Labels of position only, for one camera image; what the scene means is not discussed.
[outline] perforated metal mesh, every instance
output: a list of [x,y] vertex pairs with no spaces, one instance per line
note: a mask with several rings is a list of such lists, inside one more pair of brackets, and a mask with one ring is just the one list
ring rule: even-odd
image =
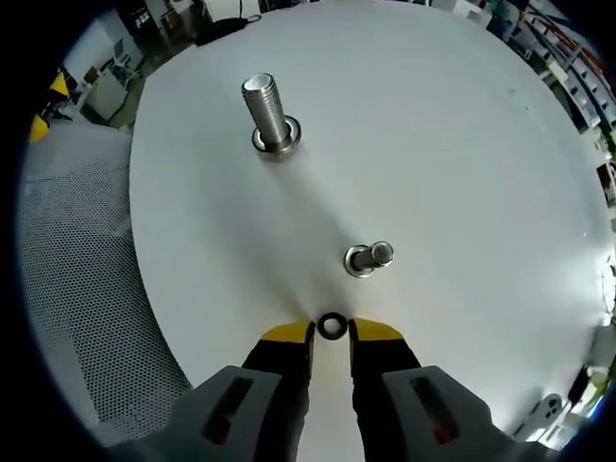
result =
[[141,282],[129,151],[130,137],[116,130],[52,126],[27,153],[18,230],[43,354],[75,413],[104,445],[161,428],[171,404],[190,389]]

